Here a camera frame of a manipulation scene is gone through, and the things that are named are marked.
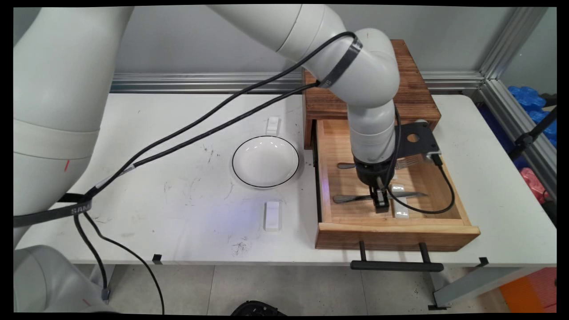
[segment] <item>black drawer handle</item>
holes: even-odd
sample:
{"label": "black drawer handle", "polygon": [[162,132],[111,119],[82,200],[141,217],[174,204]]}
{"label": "black drawer handle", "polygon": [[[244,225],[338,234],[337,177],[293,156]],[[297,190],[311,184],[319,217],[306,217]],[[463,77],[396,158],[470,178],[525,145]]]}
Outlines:
{"label": "black drawer handle", "polygon": [[444,266],[441,263],[433,263],[428,256],[427,244],[419,243],[423,262],[394,262],[394,261],[368,261],[365,258],[364,242],[360,241],[361,261],[353,260],[350,263],[352,270],[384,270],[384,271],[424,271],[441,272]]}

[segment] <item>black cable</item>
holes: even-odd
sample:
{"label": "black cable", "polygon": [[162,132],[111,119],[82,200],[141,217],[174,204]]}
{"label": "black cable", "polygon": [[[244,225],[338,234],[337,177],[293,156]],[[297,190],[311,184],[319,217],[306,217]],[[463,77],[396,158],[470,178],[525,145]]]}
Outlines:
{"label": "black cable", "polygon": [[99,269],[101,270],[101,276],[103,278],[103,290],[106,290],[108,283],[107,283],[107,278],[106,278],[105,267],[103,266],[103,262],[101,261],[101,257],[99,256],[99,253],[97,252],[97,250],[95,249],[93,244],[91,244],[91,242],[87,238],[85,231],[83,231],[83,228],[81,227],[81,223],[79,222],[79,215],[73,216],[73,221],[75,222],[75,227],[77,228],[79,235],[83,239],[83,242],[87,245],[87,247],[89,247],[89,250],[91,250],[91,253],[95,256],[95,260],[97,260],[97,265],[99,266]]}
{"label": "black cable", "polygon": [[[213,108],[212,110],[210,110],[208,113],[206,113],[205,115],[203,115],[202,117],[200,117],[198,120],[192,122],[191,124],[189,124],[189,125],[187,125],[187,126],[181,128],[180,130],[178,130],[178,131],[176,131],[176,132],[174,132],[174,133],[172,133],[172,134],[170,134],[170,135],[168,135],[168,136],[166,136],[166,137],[164,137],[164,138],[162,138],[162,139],[160,139],[160,140],[158,140],[158,141],[156,141],[156,142],[151,143],[150,145],[148,145],[147,147],[145,147],[145,148],[142,149],[141,151],[137,152],[133,157],[131,157],[115,174],[113,174],[109,179],[107,179],[107,181],[105,181],[100,187],[97,187],[97,186],[92,187],[92,188],[85,194],[84,200],[86,200],[86,199],[92,199],[95,195],[97,195],[99,192],[101,192],[104,188],[106,188],[109,184],[111,184],[115,179],[117,179],[121,174],[123,174],[124,171],[125,171],[127,168],[129,168],[129,167],[131,166],[131,164],[132,164],[136,159],[138,159],[142,154],[144,154],[145,152],[149,151],[150,149],[154,148],[155,146],[158,146],[158,145],[162,144],[163,142],[166,142],[166,141],[168,141],[168,140],[170,140],[170,139],[172,139],[172,138],[174,138],[174,137],[176,137],[176,136],[178,136],[178,135],[180,135],[180,134],[186,132],[187,130],[189,130],[189,129],[191,129],[192,127],[196,126],[197,124],[201,123],[202,121],[204,121],[205,119],[207,119],[209,116],[211,116],[212,114],[214,114],[216,111],[218,111],[219,109],[221,109],[224,105],[226,105],[227,103],[229,103],[230,101],[232,101],[232,100],[235,99],[236,97],[242,95],[243,93],[247,93],[247,92],[251,91],[252,89],[258,88],[258,87],[260,87],[260,86],[262,86],[262,85],[265,85],[265,84],[267,84],[267,83],[269,83],[269,82],[272,82],[272,81],[274,81],[274,80],[276,80],[276,79],[278,79],[278,78],[280,78],[280,77],[282,77],[282,76],[284,76],[284,75],[286,75],[286,74],[288,74],[288,73],[294,71],[295,69],[301,67],[306,61],[310,60],[312,57],[314,57],[318,52],[320,52],[320,51],[321,51],[322,49],[324,49],[326,46],[328,46],[329,44],[331,44],[331,43],[334,42],[335,40],[337,40],[337,39],[339,39],[339,38],[341,38],[341,37],[343,37],[343,36],[347,36],[347,35],[349,35],[349,36],[351,36],[351,37],[353,37],[353,38],[356,37],[356,34],[354,34],[353,32],[350,32],[350,31],[342,32],[342,33],[339,33],[339,34],[333,36],[332,38],[328,39],[328,40],[327,40],[326,42],[324,42],[321,46],[319,46],[317,49],[315,49],[314,51],[312,51],[312,52],[311,52],[310,54],[308,54],[305,58],[303,58],[302,60],[300,60],[299,62],[297,62],[296,64],[294,64],[294,65],[293,65],[292,67],[290,67],[289,69],[286,69],[285,71],[283,71],[283,72],[281,72],[281,73],[279,73],[279,74],[277,74],[277,75],[275,75],[275,76],[273,76],[273,77],[271,77],[271,78],[268,78],[268,79],[263,80],[263,81],[261,81],[261,82],[259,82],[259,83],[253,84],[253,85],[251,85],[251,86],[249,86],[249,87],[247,87],[247,88],[245,88],[245,89],[243,89],[243,90],[241,90],[241,91],[239,91],[239,92],[237,92],[237,93],[231,95],[229,98],[225,99],[221,104],[219,104],[218,106],[216,106],[215,108]],[[291,95],[293,95],[293,94],[295,94],[295,93],[301,92],[301,91],[303,91],[303,90],[306,90],[306,89],[309,89],[309,88],[313,88],[313,87],[317,87],[319,84],[320,84],[320,82],[319,82],[319,81],[316,81],[315,83],[312,83],[312,84],[309,84],[309,85],[305,85],[305,86],[302,86],[302,87],[300,87],[300,88],[297,88],[297,89],[294,89],[294,90],[292,90],[292,91],[289,91],[289,92],[285,93],[284,95],[281,95],[281,96],[279,96],[279,97],[276,97],[276,98],[274,98],[274,99],[272,99],[272,100],[270,100],[270,101],[268,101],[268,102],[266,102],[266,103],[264,103],[264,104],[262,104],[262,105],[260,105],[260,106],[258,106],[258,107],[256,107],[256,108],[254,108],[253,110],[250,110],[250,111],[248,111],[248,112],[246,112],[246,113],[244,113],[244,114],[242,114],[242,115],[240,115],[240,116],[238,116],[238,117],[236,117],[236,118],[234,118],[234,119],[232,119],[232,120],[230,120],[230,121],[228,121],[228,122],[226,122],[226,123],[224,123],[224,124],[222,124],[222,125],[220,125],[220,126],[218,126],[218,127],[216,127],[216,128],[214,128],[214,129],[212,129],[212,130],[210,130],[210,131],[207,131],[206,133],[203,133],[203,134],[201,134],[201,135],[199,135],[199,136],[197,136],[197,137],[191,139],[191,140],[188,140],[188,141],[186,141],[186,142],[184,142],[184,143],[181,143],[181,144],[179,144],[179,145],[177,145],[177,146],[175,146],[175,147],[173,147],[173,148],[170,148],[170,149],[168,149],[168,150],[166,150],[166,151],[163,151],[163,152],[161,152],[161,153],[159,153],[159,154],[157,154],[157,155],[153,155],[152,157],[148,157],[148,158],[146,158],[146,159],[144,159],[144,160],[141,160],[141,161],[135,163],[133,166],[134,166],[134,167],[141,166],[141,165],[143,165],[143,164],[145,164],[145,163],[148,163],[148,162],[151,162],[151,161],[156,160],[156,159],[158,159],[158,158],[164,157],[164,156],[167,155],[167,154],[173,153],[173,152],[175,152],[175,151],[177,151],[177,150],[179,150],[179,149],[181,149],[181,148],[183,148],[183,147],[185,147],[185,146],[187,146],[187,145],[190,145],[190,144],[192,144],[192,143],[194,143],[194,142],[196,142],[196,141],[199,141],[199,140],[201,140],[201,139],[203,139],[203,138],[205,138],[205,137],[207,137],[207,136],[209,136],[209,135],[211,135],[211,134],[213,134],[213,133],[215,133],[215,132],[217,132],[217,131],[223,130],[224,128],[227,128],[228,126],[230,126],[230,125],[236,123],[237,121],[242,120],[242,119],[244,119],[244,118],[246,118],[246,117],[249,117],[250,115],[252,115],[252,114],[254,114],[254,113],[256,113],[256,112],[258,112],[258,111],[260,111],[260,110],[262,110],[262,109],[264,109],[264,108],[266,108],[267,106],[269,106],[269,105],[271,105],[271,104],[273,104],[273,103],[275,103],[275,102],[277,102],[277,101],[283,100],[283,99],[285,99],[286,97],[289,97],[289,96],[291,96]],[[116,241],[114,241],[114,240],[112,240],[112,239],[109,239],[109,238],[103,236],[103,235],[101,234],[100,230],[98,229],[98,227],[95,225],[94,221],[90,218],[90,216],[89,216],[86,212],[84,213],[84,215],[85,215],[85,217],[89,220],[89,222],[91,223],[91,225],[93,226],[93,228],[95,229],[95,231],[97,232],[97,234],[99,235],[100,238],[102,238],[102,239],[104,239],[104,240],[106,240],[106,241],[108,241],[108,242],[110,242],[110,243],[112,243],[112,244],[115,244],[115,245],[121,247],[122,249],[128,251],[129,253],[131,253],[133,256],[135,256],[138,260],[140,260],[140,261],[146,266],[146,269],[148,270],[148,272],[150,272],[150,274],[151,274],[151,276],[152,276],[152,279],[154,280],[154,283],[156,284],[156,287],[158,288],[158,293],[159,293],[159,295],[160,295],[160,301],[161,301],[161,304],[162,304],[162,314],[164,314],[164,299],[163,299],[163,297],[162,297],[162,291],[160,290],[160,286],[158,285],[158,282],[157,282],[157,280],[156,280],[156,277],[154,277],[154,274],[153,274],[152,271],[150,270],[150,267],[144,262],[144,260],[142,260],[142,258],[140,258],[136,253],[134,253],[134,252],[131,251],[130,249],[126,248],[124,245],[122,245],[122,244],[120,244],[120,243],[118,243],[118,242],[116,242]],[[103,267],[103,265],[102,265],[101,259],[100,259],[100,257],[98,256],[97,251],[95,250],[95,248],[94,248],[93,245],[90,243],[90,241],[89,241],[89,239],[87,238],[87,236],[85,235],[85,232],[83,231],[83,229],[82,229],[82,227],[81,227],[81,224],[79,223],[79,218],[77,217],[77,215],[74,216],[74,220],[75,220],[75,225],[76,225],[76,227],[77,227],[77,231],[79,232],[79,234],[81,235],[81,238],[82,238],[83,241],[87,244],[87,246],[89,247],[89,249],[91,250],[91,252],[92,252],[93,255],[95,256],[95,258],[96,258],[96,260],[97,260],[97,263],[99,264],[99,267],[101,268],[101,273],[102,273],[102,275],[103,275],[104,284],[105,284],[104,289],[106,289],[106,274],[105,274],[105,269],[104,269],[104,267]]]}
{"label": "black cable", "polygon": [[[395,142],[395,145],[396,145],[396,147],[395,147],[395,150],[393,151],[393,155],[392,155],[392,158],[391,158],[391,166],[389,167],[390,170],[388,171],[388,173],[391,173],[391,172],[392,172],[392,168],[393,168],[393,170],[395,169],[395,162],[397,161],[397,153],[398,153],[398,151],[399,151],[399,144],[400,144],[400,142],[401,142],[401,117],[399,116],[399,111],[397,111],[397,107],[395,107],[395,116],[397,117],[398,134],[395,136],[395,141],[396,141],[396,142]],[[392,193],[392,191],[391,191],[391,188],[389,187],[389,183],[391,182],[391,179],[389,179],[389,180],[388,180],[388,183],[386,183],[385,185],[386,185],[387,192],[389,193],[389,195],[391,195],[391,197],[393,198],[393,200],[397,201],[397,202],[398,202],[399,204],[401,204],[402,206],[404,206],[404,207],[406,207],[406,208],[409,208],[409,209],[411,209],[411,210],[420,212],[420,213],[422,213],[422,214],[433,214],[433,215],[436,215],[436,214],[442,214],[443,212],[447,212],[448,210],[450,210],[450,209],[452,208],[452,206],[455,205],[455,192],[454,192],[454,190],[452,189],[451,182],[448,180],[447,175],[444,173],[444,170],[443,170],[443,161],[440,159],[439,155],[438,155],[438,154],[433,154],[433,155],[431,156],[431,158],[432,158],[433,161],[435,162],[435,165],[439,168],[440,173],[443,175],[444,180],[447,182],[447,185],[448,185],[449,190],[451,190],[451,203],[448,205],[448,207],[446,207],[446,208],[444,208],[444,209],[442,209],[442,210],[436,210],[436,211],[427,211],[427,210],[422,210],[422,209],[414,208],[414,207],[412,207],[412,206],[410,206],[410,205],[408,205],[408,204],[402,202],[401,200],[397,199],[397,198],[393,195],[393,193]]]}
{"label": "black cable", "polygon": [[154,143],[151,143],[150,145],[148,145],[146,148],[142,149],[141,151],[137,152],[132,158],[130,158],[115,174],[113,174],[105,183],[103,183],[103,185],[101,185],[99,188],[97,187],[93,187],[91,188],[85,195],[88,198],[93,198],[96,194],[98,194],[99,192],[101,192],[104,188],[106,188],[109,184],[112,183],[112,181],[114,181],[115,179],[117,179],[122,173],[123,171],[125,171],[136,159],[138,159],[138,157],[140,157],[142,154],[144,154],[146,151],[154,148],[155,146],[158,146],[159,144],[166,142],[168,140],[170,140],[171,138],[174,138],[180,134],[182,134],[183,132],[189,130],[190,128],[194,127],[195,125],[199,124],[200,122],[204,121],[205,119],[207,119],[209,116],[211,116],[212,114],[214,114],[216,111],[218,111],[219,109],[221,109],[221,107],[223,107],[224,105],[226,105],[227,103],[229,103],[231,100],[235,99],[236,97],[240,96],[243,93],[246,93],[248,91],[251,91],[252,89],[258,88],[262,85],[265,85],[269,82],[272,82],[292,71],[294,71],[295,69],[301,67],[306,61],[310,60],[312,57],[314,57],[318,52],[320,52],[322,49],[324,49],[326,46],[328,46],[329,44],[331,44],[332,42],[334,42],[335,40],[342,38],[344,36],[351,36],[353,38],[356,37],[356,34],[351,32],[351,31],[346,31],[346,32],[341,32],[333,37],[331,37],[330,39],[328,39],[326,42],[324,42],[320,47],[318,47],[317,49],[315,49],[314,51],[312,51],[310,54],[308,54],[306,57],[304,57],[302,60],[298,61],[296,64],[294,64],[292,67],[286,69],[285,71],[271,77],[268,78],[267,80],[263,80],[259,83],[253,84],[237,93],[235,93],[234,95],[230,96],[229,98],[227,98],[226,100],[224,100],[221,104],[219,104],[218,106],[216,106],[215,108],[213,108],[212,110],[210,110],[208,113],[206,113],[205,115],[203,115],[201,118],[199,118],[198,120],[194,121],[193,123],[189,124],[188,126],[183,127],[182,129],[170,134],[169,136],[166,136]]}
{"label": "black cable", "polygon": [[129,249],[129,248],[125,247],[124,245],[114,241],[113,239],[105,237],[101,233],[101,231],[99,230],[97,225],[95,224],[95,221],[93,221],[93,219],[91,219],[91,217],[87,214],[87,212],[85,212],[83,214],[85,215],[85,218],[87,218],[89,223],[93,226],[93,229],[95,229],[95,232],[97,232],[97,235],[99,235],[99,237],[101,239],[121,247],[122,249],[128,251],[131,255],[135,256],[138,260],[140,260],[140,262],[142,262],[142,264],[146,267],[146,269],[150,273],[150,276],[152,276],[152,280],[154,280],[154,284],[156,285],[156,288],[158,289],[158,294],[160,295],[160,304],[162,305],[162,314],[164,314],[164,298],[162,297],[162,290],[160,290],[160,285],[158,285],[158,280],[156,280],[156,277],[154,276],[154,273],[152,272],[152,270],[150,269],[148,264],[141,257],[139,257],[136,253],[134,253],[134,251],[132,251],[131,249]]}
{"label": "black cable", "polygon": [[252,110],[249,110],[249,111],[243,113],[243,114],[240,115],[240,116],[237,116],[237,117],[235,117],[235,118],[233,118],[233,119],[227,121],[226,123],[224,123],[224,124],[222,124],[222,125],[219,125],[219,126],[213,128],[213,129],[211,129],[211,130],[209,130],[209,131],[207,131],[207,132],[205,132],[205,133],[202,133],[202,134],[200,134],[199,136],[193,137],[193,138],[191,138],[190,140],[185,141],[185,142],[182,142],[182,143],[180,143],[179,145],[176,145],[176,146],[174,146],[174,147],[172,147],[172,148],[170,148],[170,149],[168,149],[168,150],[162,151],[162,152],[157,153],[157,154],[155,154],[155,155],[153,155],[153,156],[150,156],[150,157],[148,157],[148,158],[146,158],[146,159],[140,160],[140,161],[136,162],[136,163],[134,164],[134,166],[135,166],[135,167],[139,167],[139,166],[144,165],[145,163],[149,163],[149,162],[151,162],[151,161],[154,161],[154,160],[156,160],[156,159],[159,159],[159,158],[161,158],[161,157],[164,157],[165,155],[169,155],[169,154],[171,154],[171,153],[173,153],[173,152],[176,152],[176,151],[178,151],[179,149],[181,149],[181,148],[183,148],[183,147],[185,147],[185,146],[189,146],[189,145],[191,145],[191,144],[194,143],[194,142],[200,141],[201,139],[203,139],[203,138],[205,138],[205,137],[211,136],[211,135],[214,134],[215,132],[218,132],[218,131],[220,131],[220,130],[223,130],[223,129],[225,129],[225,128],[231,126],[232,124],[234,124],[234,123],[236,123],[236,122],[239,122],[239,121],[243,120],[243,119],[246,118],[246,117],[251,116],[252,114],[254,114],[254,113],[256,113],[256,112],[259,112],[259,111],[261,111],[262,109],[267,108],[268,106],[270,106],[271,104],[273,104],[273,103],[275,103],[275,102],[277,102],[277,101],[281,101],[281,100],[283,100],[283,99],[285,99],[285,98],[287,98],[287,97],[289,97],[289,96],[294,95],[295,93],[302,92],[302,91],[304,91],[304,90],[306,90],[306,89],[310,89],[310,88],[313,88],[313,87],[317,87],[319,84],[320,84],[320,82],[317,81],[317,82],[315,82],[315,83],[307,84],[307,85],[304,85],[304,86],[299,87],[299,88],[297,88],[297,89],[291,90],[291,91],[289,91],[289,92],[287,92],[287,93],[285,93],[285,94],[283,94],[283,95],[281,95],[281,96],[278,96],[278,97],[276,97],[276,98],[274,98],[274,99],[271,99],[271,100],[269,100],[269,101],[263,103],[262,105],[260,105],[260,106],[258,106],[258,107],[256,107],[256,108],[254,108],[254,109],[252,109]]}

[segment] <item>wooden drawer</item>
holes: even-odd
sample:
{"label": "wooden drawer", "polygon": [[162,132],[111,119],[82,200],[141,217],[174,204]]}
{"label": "wooden drawer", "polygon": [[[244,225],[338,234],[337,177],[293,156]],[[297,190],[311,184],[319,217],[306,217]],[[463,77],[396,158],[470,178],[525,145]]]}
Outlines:
{"label": "wooden drawer", "polygon": [[[319,194],[317,249],[357,249],[363,240],[372,250],[418,251],[420,242],[429,251],[457,251],[480,234],[472,226],[455,190],[455,205],[437,215],[409,209],[409,219],[396,219],[393,212],[377,214],[371,200],[336,204],[334,195],[367,195],[368,186],[360,182],[356,169],[338,169],[339,162],[353,162],[347,120],[316,120],[315,164]],[[446,166],[443,169],[452,183]],[[432,163],[419,162],[396,171],[405,191],[428,194],[408,198],[409,205],[423,210],[438,210],[450,202],[450,192],[439,169]]]}

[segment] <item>white block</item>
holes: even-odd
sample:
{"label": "white block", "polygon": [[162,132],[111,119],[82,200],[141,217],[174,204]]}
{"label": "white block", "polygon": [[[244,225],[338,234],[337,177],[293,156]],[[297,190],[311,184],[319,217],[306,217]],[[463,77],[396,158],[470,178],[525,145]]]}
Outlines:
{"label": "white block", "polygon": [[278,136],[279,134],[279,117],[269,117],[267,120],[267,136]]}
{"label": "white block", "polygon": [[[391,191],[392,192],[405,191],[405,188],[403,187],[402,184],[392,184]],[[399,199],[404,204],[407,204],[406,198],[397,198],[397,199]],[[402,206],[400,203],[398,203],[395,200],[393,200],[393,212],[395,213],[395,218],[409,219],[409,209],[407,209],[407,207]]]}
{"label": "white block", "polygon": [[265,231],[281,229],[281,203],[268,201],[265,203]]}

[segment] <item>cable strap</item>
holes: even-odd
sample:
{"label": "cable strap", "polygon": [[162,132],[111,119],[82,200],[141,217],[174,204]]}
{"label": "cable strap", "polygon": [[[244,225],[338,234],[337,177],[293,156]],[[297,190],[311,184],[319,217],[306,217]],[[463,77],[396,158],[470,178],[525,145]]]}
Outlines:
{"label": "cable strap", "polygon": [[83,199],[82,194],[64,194],[57,202],[77,202],[71,206],[37,212],[29,215],[14,216],[14,228],[26,227],[37,223],[51,221],[59,218],[82,214],[91,210],[91,199],[79,203]]}
{"label": "cable strap", "polygon": [[320,88],[329,88],[334,85],[336,81],[344,74],[344,71],[348,69],[348,67],[352,64],[352,62],[356,59],[357,55],[360,53],[361,49],[364,45],[360,42],[360,40],[355,37],[352,41],[352,44],[344,53],[344,56],[330,71],[330,73],[324,77],[321,81]]}

